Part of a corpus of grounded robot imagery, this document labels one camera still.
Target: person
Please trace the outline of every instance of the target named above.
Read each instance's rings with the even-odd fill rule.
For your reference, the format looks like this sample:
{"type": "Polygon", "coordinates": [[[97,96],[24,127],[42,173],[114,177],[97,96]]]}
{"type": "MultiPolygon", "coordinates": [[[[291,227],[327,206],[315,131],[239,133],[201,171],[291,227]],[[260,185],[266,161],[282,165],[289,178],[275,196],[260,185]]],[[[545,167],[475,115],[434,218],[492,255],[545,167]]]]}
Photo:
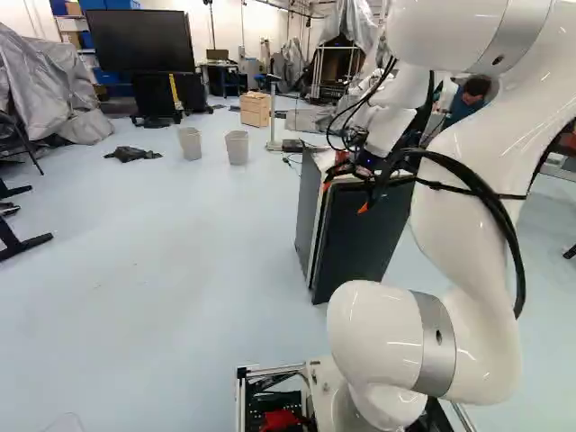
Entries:
{"type": "Polygon", "coordinates": [[[460,85],[450,105],[450,112],[446,115],[442,130],[478,112],[486,104],[486,95],[491,87],[492,82],[487,76],[471,76],[463,85],[460,85]]]}

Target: wooden crate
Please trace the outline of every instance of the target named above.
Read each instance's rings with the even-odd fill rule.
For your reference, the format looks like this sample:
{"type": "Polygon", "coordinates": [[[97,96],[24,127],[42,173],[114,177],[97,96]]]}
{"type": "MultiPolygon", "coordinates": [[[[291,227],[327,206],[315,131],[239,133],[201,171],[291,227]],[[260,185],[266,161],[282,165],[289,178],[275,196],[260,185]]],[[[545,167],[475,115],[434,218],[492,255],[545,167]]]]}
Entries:
{"type": "Polygon", "coordinates": [[[270,96],[259,92],[248,92],[240,97],[240,121],[262,128],[270,122],[270,96]]]}

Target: monitor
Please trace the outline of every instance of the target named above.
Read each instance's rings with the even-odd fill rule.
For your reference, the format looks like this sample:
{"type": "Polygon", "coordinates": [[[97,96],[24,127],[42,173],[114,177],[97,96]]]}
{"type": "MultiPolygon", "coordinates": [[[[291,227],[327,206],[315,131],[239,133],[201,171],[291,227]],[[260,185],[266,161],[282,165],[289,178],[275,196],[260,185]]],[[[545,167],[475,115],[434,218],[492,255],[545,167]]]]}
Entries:
{"type": "Polygon", "coordinates": [[[85,11],[103,70],[194,72],[187,14],[182,11],[85,11]]]}

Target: epoxy floor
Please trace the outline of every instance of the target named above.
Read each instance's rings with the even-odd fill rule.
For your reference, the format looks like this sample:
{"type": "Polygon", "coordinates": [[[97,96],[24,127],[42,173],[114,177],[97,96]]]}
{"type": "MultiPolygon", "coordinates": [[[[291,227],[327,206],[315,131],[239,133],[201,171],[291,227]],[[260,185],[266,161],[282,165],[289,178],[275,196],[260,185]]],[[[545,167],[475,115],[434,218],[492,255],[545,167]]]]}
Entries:
{"type": "MultiPolygon", "coordinates": [[[[292,106],[279,98],[278,109],[292,106]]],[[[324,140],[283,122],[278,138],[324,140]]],[[[181,158],[176,126],[114,124],[96,146],[42,159],[44,177],[32,164],[2,170],[10,186],[34,186],[13,198],[14,231],[55,239],[0,265],[0,430],[38,432],[73,412],[85,432],[231,431],[237,365],[329,352],[325,307],[310,304],[293,250],[298,175],[264,150],[268,128],[227,109],[184,121],[202,132],[195,162],[181,158]],[[245,167],[227,161],[233,129],[249,131],[245,167]],[[102,158],[120,145],[164,157],[102,158]]],[[[470,408],[480,431],[573,429],[576,258],[562,252],[576,242],[574,222],[576,184],[540,175],[518,224],[525,378],[511,401],[470,408]]],[[[449,285],[409,230],[384,280],[431,293],[449,285]]]]}

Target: white bucket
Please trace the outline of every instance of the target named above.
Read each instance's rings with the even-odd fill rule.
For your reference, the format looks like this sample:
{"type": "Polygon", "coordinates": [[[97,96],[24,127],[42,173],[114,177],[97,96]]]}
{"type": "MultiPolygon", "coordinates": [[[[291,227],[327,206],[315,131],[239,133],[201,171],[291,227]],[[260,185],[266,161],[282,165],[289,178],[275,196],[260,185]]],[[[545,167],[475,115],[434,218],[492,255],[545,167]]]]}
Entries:
{"type": "Polygon", "coordinates": [[[196,160],[202,157],[202,139],[200,131],[196,128],[178,129],[180,146],[184,153],[184,159],[196,160]]]}
{"type": "Polygon", "coordinates": [[[245,165],[248,162],[248,132],[233,130],[226,134],[226,150],[231,165],[245,165]]]}

